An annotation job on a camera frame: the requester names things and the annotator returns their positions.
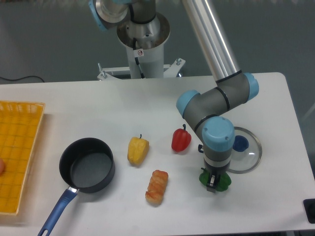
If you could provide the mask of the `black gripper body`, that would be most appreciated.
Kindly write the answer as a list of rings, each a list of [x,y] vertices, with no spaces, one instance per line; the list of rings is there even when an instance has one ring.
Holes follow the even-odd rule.
[[[230,164],[230,149],[215,151],[206,145],[198,145],[198,151],[204,155],[206,170],[216,179],[227,171]]]

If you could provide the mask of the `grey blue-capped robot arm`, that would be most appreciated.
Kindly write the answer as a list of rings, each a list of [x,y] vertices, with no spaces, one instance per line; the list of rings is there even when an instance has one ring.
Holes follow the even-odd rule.
[[[222,115],[257,96],[259,85],[238,66],[212,2],[186,0],[183,4],[216,87],[205,93],[189,90],[178,98],[176,107],[202,142],[200,151],[209,173],[206,187],[215,192],[229,167],[235,140],[233,124]],[[174,71],[174,67],[164,69],[163,46],[170,25],[157,12],[154,0],[92,0],[89,7],[101,30],[117,29],[131,78],[163,78]]]

